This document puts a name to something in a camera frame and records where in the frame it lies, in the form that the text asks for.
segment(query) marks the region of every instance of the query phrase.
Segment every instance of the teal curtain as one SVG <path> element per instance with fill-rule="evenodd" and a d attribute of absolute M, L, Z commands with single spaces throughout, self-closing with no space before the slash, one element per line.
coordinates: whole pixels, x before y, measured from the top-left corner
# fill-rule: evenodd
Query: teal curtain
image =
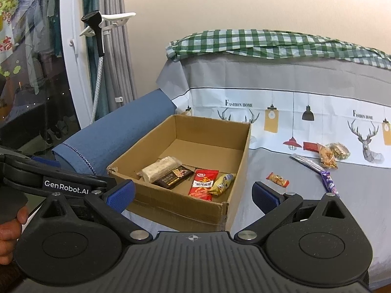
<path fill-rule="evenodd" d="M 83 0 L 84 14 L 87 14 L 93 10 L 99 9 L 99 0 Z M 89 71 L 91 74 L 91 89 L 92 98 L 95 94 L 95 85 L 97 80 L 97 68 L 98 68 L 98 48 L 95 37 L 87 37 L 87 53 L 89 61 Z M 109 113 L 109 105 L 107 100 L 106 82 L 104 74 L 102 75 L 102 81 L 100 85 L 98 108 L 95 120 L 105 116 Z"/>

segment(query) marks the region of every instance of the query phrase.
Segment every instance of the blue gripper pad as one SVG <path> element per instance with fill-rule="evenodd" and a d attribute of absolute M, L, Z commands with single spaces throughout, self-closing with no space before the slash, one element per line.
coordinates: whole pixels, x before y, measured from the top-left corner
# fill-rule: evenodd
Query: blue gripper pad
<path fill-rule="evenodd" d="M 33 159 L 34 161 L 46 164 L 46 165 L 50 165 L 50 166 L 54 166 L 54 167 L 61 167 L 61 164 L 58 161 L 48 160 L 46 158 L 39 157 L 39 156 L 33 156 L 31 159 Z"/>
<path fill-rule="evenodd" d="M 262 182 L 255 182 L 252 189 L 253 202 L 264 214 L 272 211 L 284 201 L 284 196 Z"/>
<path fill-rule="evenodd" d="M 132 180 L 125 180 L 102 196 L 103 201 L 118 213 L 122 213 L 136 196 L 136 186 Z"/>

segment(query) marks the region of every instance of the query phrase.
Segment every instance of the triangular hole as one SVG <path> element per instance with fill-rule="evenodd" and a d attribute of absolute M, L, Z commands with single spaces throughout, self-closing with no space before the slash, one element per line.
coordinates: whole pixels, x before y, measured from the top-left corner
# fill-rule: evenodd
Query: triangular hole
<path fill-rule="evenodd" d="M 65 215 L 65 210 L 61 206 L 58 200 L 54 200 L 49 205 L 48 209 L 42 216 L 42 218 L 60 217 Z"/>
<path fill-rule="evenodd" d="M 340 218 L 340 219 L 345 218 L 345 216 L 343 215 L 343 213 L 341 212 L 341 210 L 339 209 L 335 201 L 328 202 L 325 212 L 323 213 L 323 216 Z"/>

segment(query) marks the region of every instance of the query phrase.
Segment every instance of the glass door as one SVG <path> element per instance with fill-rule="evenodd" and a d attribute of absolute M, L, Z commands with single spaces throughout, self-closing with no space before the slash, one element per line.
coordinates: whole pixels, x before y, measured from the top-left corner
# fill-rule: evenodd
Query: glass door
<path fill-rule="evenodd" d="M 0 145 L 52 158 L 51 149 L 80 130 L 60 0 L 0 0 L 0 92 Z"/>

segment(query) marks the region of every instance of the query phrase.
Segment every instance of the silver bolt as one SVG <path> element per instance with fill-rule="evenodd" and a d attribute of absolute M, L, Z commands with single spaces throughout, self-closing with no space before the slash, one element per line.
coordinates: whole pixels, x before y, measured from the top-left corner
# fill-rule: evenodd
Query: silver bolt
<path fill-rule="evenodd" d="M 149 237 L 149 232 L 147 232 L 145 230 L 135 230 L 130 233 L 130 236 L 134 240 L 144 240 Z"/>
<path fill-rule="evenodd" d="M 238 233 L 238 237 L 242 240 L 253 240 L 257 237 L 257 234 L 251 230 L 242 230 Z"/>

